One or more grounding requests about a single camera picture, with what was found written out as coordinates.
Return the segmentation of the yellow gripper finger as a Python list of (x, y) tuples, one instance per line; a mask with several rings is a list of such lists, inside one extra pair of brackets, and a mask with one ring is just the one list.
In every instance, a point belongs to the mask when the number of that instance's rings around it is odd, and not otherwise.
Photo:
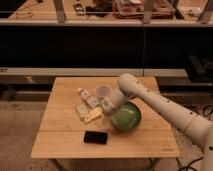
[(102, 116), (102, 108), (96, 107), (92, 109), (84, 118), (85, 123), (90, 123), (93, 120), (96, 120)]

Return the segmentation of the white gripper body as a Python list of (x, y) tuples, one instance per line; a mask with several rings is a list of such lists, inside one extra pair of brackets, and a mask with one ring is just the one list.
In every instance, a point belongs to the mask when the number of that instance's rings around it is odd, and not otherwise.
[(115, 114), (125, 101), (125, 94), (119, 88), (113, 89), (110, 95), (105, 96), (101, 101), (103, 114), (108, 116)]

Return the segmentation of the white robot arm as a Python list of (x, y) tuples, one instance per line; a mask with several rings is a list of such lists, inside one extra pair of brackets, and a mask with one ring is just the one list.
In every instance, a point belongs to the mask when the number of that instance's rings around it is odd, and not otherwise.
[(213, 171), (213, 122), (153, 92), (130, 73), (118, 77), (117, 87), (100, 102), (106, 116), (116, 114), (129, 99), (139, 98), (203, 152), (200, 171)]

